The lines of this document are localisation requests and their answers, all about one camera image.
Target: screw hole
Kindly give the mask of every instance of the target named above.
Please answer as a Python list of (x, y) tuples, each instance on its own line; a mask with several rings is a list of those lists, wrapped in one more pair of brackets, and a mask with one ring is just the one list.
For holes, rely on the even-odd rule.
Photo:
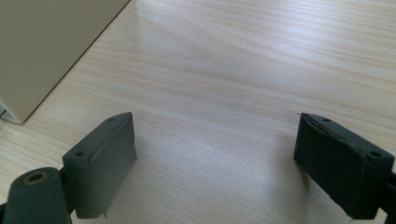
[(85, 153), (84, 152), (78, 152), (78, 153), (76, 153), (76, 156), (83, 157), (83, 156), (85, 156)]
[(23, 183), (25, 185), (35, 185), (44, 179), (46, 179), (49, 175), (46, 172), (40, 172), (40, 173), (35, 173), (32, 175), (27, 176), (24, 180)]
[(370, 155), (372, 155), (374, 157), (381, 157), (381, 154), (379, 152), (375, 152), (375, 151), (371, 151)]
[(43, 174), (36, 174), (36, 175), (32, 175), (32, 176), (30, 176), (27, 180), (29, 181), (29, 182), (35, 182), (35, 181), (37, 181), (37, 180), (40, 180), (41, 178), (43, 178), (44, 176), (43, 176)]

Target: light wood surface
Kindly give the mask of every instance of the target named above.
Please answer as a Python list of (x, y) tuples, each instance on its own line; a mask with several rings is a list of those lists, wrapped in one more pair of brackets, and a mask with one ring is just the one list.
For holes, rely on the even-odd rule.
[(396, 155), (395, 39), (391, 1), (133, 0), (26, 123), (1, 120), (0, 201), (132, 111), (109, 218), (74, 223), (349, 223), (293, 161), (299, 113)]

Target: wood grain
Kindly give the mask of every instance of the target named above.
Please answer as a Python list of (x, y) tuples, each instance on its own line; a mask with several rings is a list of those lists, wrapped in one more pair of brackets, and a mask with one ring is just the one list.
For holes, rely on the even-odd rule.
[(132, 111), (138, 161), (109, 219), (74, 223), (348, 223), (293, 161), (299, 113), (396, 154), (395, 15), (391, 1), (132, 1), (24, 125), (0, 122), (0, 199)]

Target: dark gray plastic part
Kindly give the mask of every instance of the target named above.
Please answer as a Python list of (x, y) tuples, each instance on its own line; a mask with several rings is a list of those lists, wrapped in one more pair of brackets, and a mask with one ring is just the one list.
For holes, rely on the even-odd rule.
[(355, 219), (372, 219), (394, 157), (336, 122), (302, 114), (294, 151), (306, 172)]
[(106, 215), (136, 158), (132, 113), (105, 120), (63, 156), (65, 175), (78, 183), (79, 218)]
[(11, 184), (3, 224), (71, 223), (58, 170), (40, 168)]

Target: beige box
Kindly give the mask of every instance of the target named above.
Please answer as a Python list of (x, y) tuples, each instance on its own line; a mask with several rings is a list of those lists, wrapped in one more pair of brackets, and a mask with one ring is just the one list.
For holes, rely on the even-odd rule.
[(0, 115), (23, 123), (129, 0), (0, 1)]

